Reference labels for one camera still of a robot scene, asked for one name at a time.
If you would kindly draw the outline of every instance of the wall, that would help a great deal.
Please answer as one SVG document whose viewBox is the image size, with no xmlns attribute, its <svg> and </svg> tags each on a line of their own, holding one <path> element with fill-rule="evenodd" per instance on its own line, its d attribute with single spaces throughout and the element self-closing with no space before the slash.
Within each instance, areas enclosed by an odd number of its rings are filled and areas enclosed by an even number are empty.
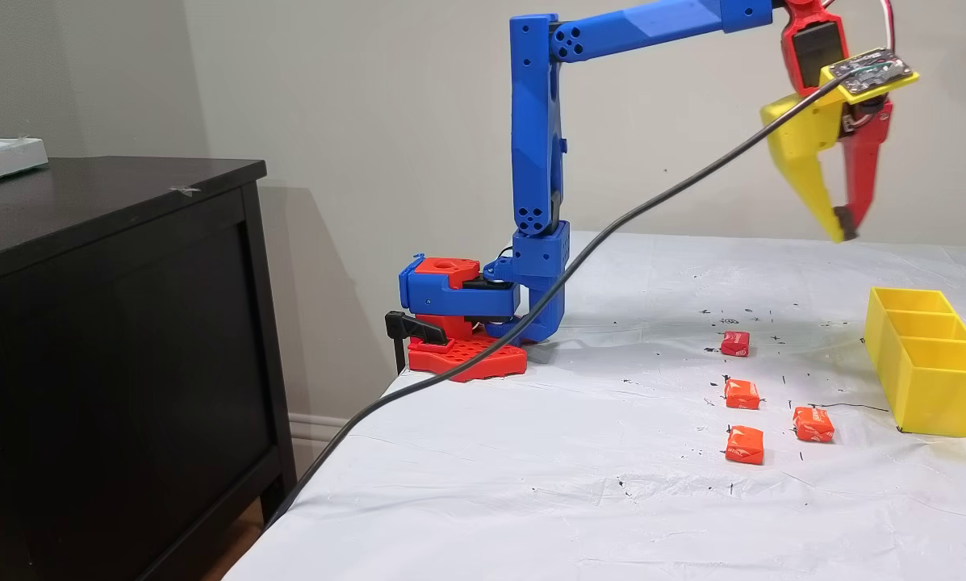
<svg viewBox="0 0 966 581">
<path fill-rule="evenodd" d="M 511 235 L 509 16 L 555 8 L 571 19 L 623 4 L 56 6 L 87 152 L 268 161 L 262 203 L 291 410 L 327 422 L 390 382 L 382 318 L 399 304 L 395 273 L 412 254 L 486 260 Z M 834 9 L 852 49 L 882 43 L 876 2 Z M 966 244 L 966 2 L 897 10 L 900 54 L 924 81 L 896 94 L 864 239 Z M 777 19 L 564 67 L 563 214 L 574 228 L 600 228 L 759 128 L 759 108 L 789 92 Z M 826 157 L 842 192 L 840 156 Z M 822 238 L 765 148 L 627 229 Z"/>
<path fill-rule="evenodd" d="M 0 0 L 0 137 L 48 135 L 48 155 L 85 152 L 55 8 Z"/>
</svg>

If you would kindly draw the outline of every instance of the blue robotic arm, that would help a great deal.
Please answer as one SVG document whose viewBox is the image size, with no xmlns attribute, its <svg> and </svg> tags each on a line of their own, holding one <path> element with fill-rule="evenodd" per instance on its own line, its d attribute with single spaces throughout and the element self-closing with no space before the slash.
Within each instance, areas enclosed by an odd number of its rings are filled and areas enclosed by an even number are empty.
<svg viewBox="0 0 966 581">
<path fill-rule="evenodd" d="M 485 265 L 480 273 L 482 284 L 473 284 L 473 297 L 465 293 L 456 301 L 456 308 L 453 302 L 445 304 L 454 301 L 459 291 L 456 286 L 437 276 L 435 269 L 424 272 L 413 262 L 400 275 L 404 308 L 433 320 L 458 314 L 482 321 L 487 335 L 500 337 L 515 324 L 518 286 L 528 288 L 532 306 L 564 271 L 570 224 L 560 218 L 562 159 L 568 152 L 561 132 L 558 74 L 562 63 L 771 22 L 771 0 L 661 0 L 572 22 L 560 22 L 557 15 L 513 18 L 512 216 L 518 228 L 512 236 L 512 254 Z M 513 284 L 485 284 L 497 281 Z M 437 284 L 448 286 L 451 292 L 437 293 Z M 479 308 L 473 306 L 475 297 L 489 297 L 490 293 L 502 295 L 499 300 L 480 301 Z M 495 313 L 494 305 L 502 305 L 502 312 Z M 521 338 L 542 341 L 550 337 L 561 324 L 564 310 L 564 294 L 559 294 Z"/>
</svg>

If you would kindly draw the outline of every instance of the yellow container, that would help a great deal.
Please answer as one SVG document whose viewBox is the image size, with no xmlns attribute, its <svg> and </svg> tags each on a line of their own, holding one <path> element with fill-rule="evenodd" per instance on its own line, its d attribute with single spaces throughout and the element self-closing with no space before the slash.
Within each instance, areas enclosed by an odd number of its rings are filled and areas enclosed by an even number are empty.
<svg viewBox="0 0 966 581">
<path fill-rule="evenodd" d="M 936 290 L 870 290 L 867 350 L 904 433 L 966 437 L 966 326 Z"/>
</svg>

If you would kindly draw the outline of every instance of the circuit board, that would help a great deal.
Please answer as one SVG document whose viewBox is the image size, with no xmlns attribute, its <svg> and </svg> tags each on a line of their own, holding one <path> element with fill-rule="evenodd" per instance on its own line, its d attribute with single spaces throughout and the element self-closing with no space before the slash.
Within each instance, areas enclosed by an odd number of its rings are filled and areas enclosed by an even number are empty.
<svg viewBox="0 0 966 581">
<path fill-rule="evenodd" d="M 851 70 L 858 70 L 858 73 L 852 74 L 841 85 L 852 95 L 865 93 L 914 74 L 914 70 L 888 48 L 863 52 L 862 55 L 853 56 L 851 59 L 830 66 L 830 74 L 834 77 L 841 77 Z"/>
</svg>

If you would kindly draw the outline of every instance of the black mark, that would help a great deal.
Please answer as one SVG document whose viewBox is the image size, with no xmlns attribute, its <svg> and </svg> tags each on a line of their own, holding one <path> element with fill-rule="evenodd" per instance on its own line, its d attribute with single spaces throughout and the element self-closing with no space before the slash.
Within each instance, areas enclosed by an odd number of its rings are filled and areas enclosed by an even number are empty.
<svg viewBox="0 0 966 581">
<path fill-rule="evenodd" d="M 870 408 L 876 409 L 878 412 L 887 412 L 888 409 L 884 408 L 874 408 L 872 405 L 863 405 L 861 403 L 811 403 L 809 404 L 812 408 L 833 408 L 834 405 L 847 405 L 849 408 Z"/>
</svg>

